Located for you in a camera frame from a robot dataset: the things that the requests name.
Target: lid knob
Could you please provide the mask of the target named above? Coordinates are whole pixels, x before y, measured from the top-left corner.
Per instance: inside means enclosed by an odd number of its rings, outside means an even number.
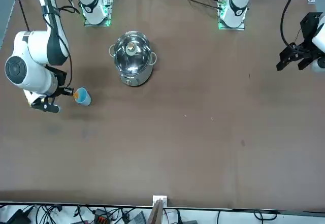
[[[127,44],[127,49],[128,49],[129,51],[133,51],[134,48],[135,48],[135,44],[134,44],[133,42],[129,42],[129,43]]]

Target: floor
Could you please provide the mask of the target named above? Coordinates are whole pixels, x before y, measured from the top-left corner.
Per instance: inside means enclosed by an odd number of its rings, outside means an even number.
[[[6,206],[0,210],[0,221],[7,221],[17,209],[28,209],[28,206]],[[38,206],[35,207],[29,214],[29,218],[31,219],[31,224],[36,224],[36,211]],[[110,211],[114,208],[106,208],[107,211]],[[65,206],[61,212],[55,212],[52,214],[52,217],[56,223],[65,223],[65,224],[73,224],[73,223],[82,223],[79,216],[73,217],[75,213],[76,207],[73,206]],[[130,212],[129,219],[132,220],[137,214],[143,211],[146,220],[150,215],[150,209],[135,209]],[[87,208],[82,207],[80,209],[80,213],[82,219],[86,222],[93,220],[93,214],[87,210]],[[177,212],[176,210],[166,209],[166,213],[168,215],[168,219],[166,216],[163,216],[161,224],[171,224],[177,222]],[[40,219],[42,218],[44,211],[40,209],[38,214],[38,222],[40,223]],[[191,221],[196,220],[198,224],[259,224],[261,221],[257,220],[254,217],[253,213],[241,213],[241,212],[220,212],[219,221],[217,222],[218,211],[201,211],[201,210],[180,210],[182,221]],[[264,214],[264,218],[272,218],[274,215]],[[113,221],[112,224],[122,224],[124,223],[122,220],[119,222]],[[268,221],[269,224],[324,224],[325,218],[323,217],[311,217],[311,216],[296,216],[296,215],[278,215],[277,218],[273,221]]]

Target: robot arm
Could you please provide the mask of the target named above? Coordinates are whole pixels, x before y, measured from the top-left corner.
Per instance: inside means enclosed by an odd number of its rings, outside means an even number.
[[[100,24],[107,16],[107,0],[80,0],[87,21],[92,25]]]
[[[325,71],[325,17],[321,12],[310,12],[300,22],[304,41],[296,45],[290,43],[280,53],[280,62],[276,68],[283,70],[289,63],[301,60],[298,69],[303,70],[311,64],[315,72]]]
[[[227,6],[224,9],[221,19],[228,27],[240,26],[245,18],[249,0],[226,0]]]
[[[13,84],[24,89],[32,107],[58,112],[59,107],[49,104],[48,98],[72,95],[73,90],[63,87],[67,74],[48,65],[64,64],[69,54],[68,42],[55,0],[39,1],[47,30],[21,31],[16,35],[5,73]]]

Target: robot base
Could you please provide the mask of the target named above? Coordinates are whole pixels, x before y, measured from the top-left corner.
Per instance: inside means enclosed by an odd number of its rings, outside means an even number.
[[[85,19],[84,26],[85,27],[109,27],[112,22],[112,8],[113,8],[113,0],[104,0],[105,7],[104,12],[107,13],[107,17],[99,24],[90,24],[87,19]]]
[[[223,10],[226,8],[227,3],[226,0],[220,0],[217,2],[217,6],[221,7]],[[218,29],[232,29],[232,30],[245,30],[245,23],[243,22],[236,28],[228,27],[221,19],[221,16],[223,15],[222,10],[218,10],[217,13],[217,19],[218,19]]]

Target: brown table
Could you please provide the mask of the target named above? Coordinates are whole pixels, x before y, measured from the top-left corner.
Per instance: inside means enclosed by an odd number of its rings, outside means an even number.
[[[215,10],[186,0],[117,0],[110,28],[63,13],[72,85],[93,104],[60,97],[61,113],[37,111],[0,73],[0,199],[150,205],[167,195],[172,206],[324,210],[325,75],[276,71],[286,1],[251,0],[246,31],[218,30]],[[23,5],[31,28],[44,28],[38,1]],[[292,1],[288,41],[313,10]],[[20,30],[16,4],[3,66]],[[138,88],[108,55],[129,30],[158,56]]]

